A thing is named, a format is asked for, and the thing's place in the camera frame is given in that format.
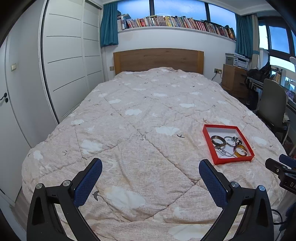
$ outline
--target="bookshelf ledge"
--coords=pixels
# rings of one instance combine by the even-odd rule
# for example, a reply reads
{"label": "bookshelf ledge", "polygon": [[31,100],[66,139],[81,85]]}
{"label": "bookshelf ledge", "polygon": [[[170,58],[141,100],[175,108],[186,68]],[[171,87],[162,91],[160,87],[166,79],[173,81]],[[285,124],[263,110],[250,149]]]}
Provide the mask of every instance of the bookshelf ledge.
{"label": "bookshelf ledge", "polygon": [[118,31],[118,33],[125,33],[125,32],[129,32],[129,31],[135,31],[135,30],[145,30],[145,29],[174,29],[174,30],[181,30],[181,31],[191,31],[191,32],[198,32],[198,33],[202,33],[202,34],[208,34],[208,35],[212,35],[218,38],[223,38],[226,39],[228,41],[232,41],[235,43],[235,40],[224,37],[222,35],[218,35],[215,33],[211,33],[211,32],[206,32],[206,31],[201,31],[201,30],[197,30],[197,29],[191,29],[191,28],[177,28],[177,27],[168,27],[168,26],[153,26],[153,27],[140,27],[140,28],[128,28],[128,29],[124,29],[121,31]]}

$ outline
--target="chair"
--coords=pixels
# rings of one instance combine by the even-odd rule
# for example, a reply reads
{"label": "chair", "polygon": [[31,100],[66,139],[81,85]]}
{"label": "chair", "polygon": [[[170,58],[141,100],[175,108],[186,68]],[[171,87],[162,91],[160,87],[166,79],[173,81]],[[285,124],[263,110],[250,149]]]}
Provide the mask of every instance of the chair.
{"label": "chair", "polygon": [[282,133],[282,144],[289,131],[289,124],[283,123],[286,104],[287,96],[285,90],[277,82],[265,79],[256,115],[271,129],[273,134],[277,132]]}

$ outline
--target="silver screw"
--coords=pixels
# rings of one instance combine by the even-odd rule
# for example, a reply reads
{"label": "silver screw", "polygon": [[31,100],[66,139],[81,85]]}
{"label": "silver screw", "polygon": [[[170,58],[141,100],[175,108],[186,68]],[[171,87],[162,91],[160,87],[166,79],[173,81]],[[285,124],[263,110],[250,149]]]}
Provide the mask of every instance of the silver screw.
{"label": "silver screw", "polygon": [[69,186],[70,185],[70,181],[69,180],[65,180],[65,181],[63,181],[63,186],[64,187],[67,187],[67,186]]}
{"label": "silver screw", "polygon": [[231,186],[233,186],[234,188],[237,188],[239,184],[237,182],[231,182]]}
{"label": "silver screw", "polygon": [[260,191],[265,191],[265,187],[262,185],[259,186],[259,189],[260,189]]}
{"label": "silver screw", "polygon": [[36,185],[36,188],[37,188],[37,189],[42,188],[42,183],[38,183],[38,184]]}

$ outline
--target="bed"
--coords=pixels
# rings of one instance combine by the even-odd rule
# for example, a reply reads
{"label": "bed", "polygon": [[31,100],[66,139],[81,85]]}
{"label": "bed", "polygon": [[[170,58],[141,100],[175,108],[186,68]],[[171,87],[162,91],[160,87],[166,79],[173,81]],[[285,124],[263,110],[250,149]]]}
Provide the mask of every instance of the bed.
{"label": "bed", "polygon": [[238,126],[255,157],[215,168],[242,187],[264,185],[277,208],[284,190],[264,163],[285,151],[253,112],[202,75],[203,52],[131,50],[114,53],[114,62],[115,78],[29,151],[22,166],[28,202],[37,183],[60,185],[97,157],[103,172],[79,209],[101,240],[200,240],[221,212],[198,172],[200,160],[212,162],[202,128],[224,124]]}

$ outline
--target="ceiling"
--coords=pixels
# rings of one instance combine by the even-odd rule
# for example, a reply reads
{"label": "ceiling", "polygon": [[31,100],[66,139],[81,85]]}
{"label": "ceiling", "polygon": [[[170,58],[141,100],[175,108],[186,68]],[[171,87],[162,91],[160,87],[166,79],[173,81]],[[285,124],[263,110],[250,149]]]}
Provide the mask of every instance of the ceiling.
{"label": "ceiling", "polygon": [[239,15],[274,10],[265,0],[204,0]]}

